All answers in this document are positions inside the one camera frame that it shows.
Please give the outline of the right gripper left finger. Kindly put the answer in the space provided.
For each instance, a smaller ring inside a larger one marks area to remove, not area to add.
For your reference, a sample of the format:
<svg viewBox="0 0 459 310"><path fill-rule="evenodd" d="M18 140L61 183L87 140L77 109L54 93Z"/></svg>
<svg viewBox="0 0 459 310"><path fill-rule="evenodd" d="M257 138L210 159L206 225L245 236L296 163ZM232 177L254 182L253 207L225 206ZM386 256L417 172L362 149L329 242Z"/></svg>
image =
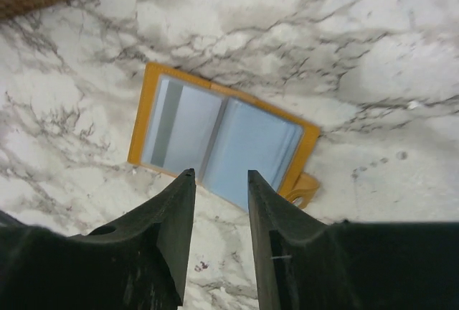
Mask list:
<svg viewBox="0 0 459 310"><path fill-rule="evenodd" d="M196 183L161 193L87 235L1 214L3 309L177 309L184 302Z"/></svg>

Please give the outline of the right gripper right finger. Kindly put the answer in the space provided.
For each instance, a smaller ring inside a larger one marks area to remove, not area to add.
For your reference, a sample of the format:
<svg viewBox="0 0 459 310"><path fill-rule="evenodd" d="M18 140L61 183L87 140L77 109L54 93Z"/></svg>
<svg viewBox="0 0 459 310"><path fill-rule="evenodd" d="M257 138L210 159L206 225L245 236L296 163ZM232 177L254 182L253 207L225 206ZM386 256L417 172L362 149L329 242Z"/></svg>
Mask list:
<svg viewBox="0 0 459 310"><path fill-rule="evenodd" d="M331 225L248 173L261 309L456 309L456 222Z"/></svg>

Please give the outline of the white silver credit card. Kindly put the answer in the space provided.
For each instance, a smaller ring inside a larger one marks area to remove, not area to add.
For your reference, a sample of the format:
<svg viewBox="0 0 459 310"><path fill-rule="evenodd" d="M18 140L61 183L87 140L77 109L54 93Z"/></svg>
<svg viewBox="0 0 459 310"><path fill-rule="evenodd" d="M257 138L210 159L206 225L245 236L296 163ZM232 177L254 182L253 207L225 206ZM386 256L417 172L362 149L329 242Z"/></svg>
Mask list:
<svg viewBox="0 0 459 310"><path fill-rule="evenodd" d="M159 78L141 163L179 174L199 172L224 97L167 75Z"/></svg>

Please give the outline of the yellow leather card holder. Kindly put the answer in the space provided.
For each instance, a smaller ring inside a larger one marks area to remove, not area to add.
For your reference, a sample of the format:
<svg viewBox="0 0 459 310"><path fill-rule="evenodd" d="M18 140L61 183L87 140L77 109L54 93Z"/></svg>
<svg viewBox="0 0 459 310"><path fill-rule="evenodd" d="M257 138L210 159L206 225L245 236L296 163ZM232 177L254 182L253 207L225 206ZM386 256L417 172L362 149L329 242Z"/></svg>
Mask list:
<svg viewBox="0 0 459 310"><path fill-rule="evenodd" d="M318 126L253 95L156 62L148 63L144 72L129 163L173 177L178 175L141 163L151 109L162 75L224 97L204 162L200 171L195 171L200 185L247 209L247 173L256 170L280 196L300 208L306 207L320 186L316 178L303 170L320 135Z"/></svg>

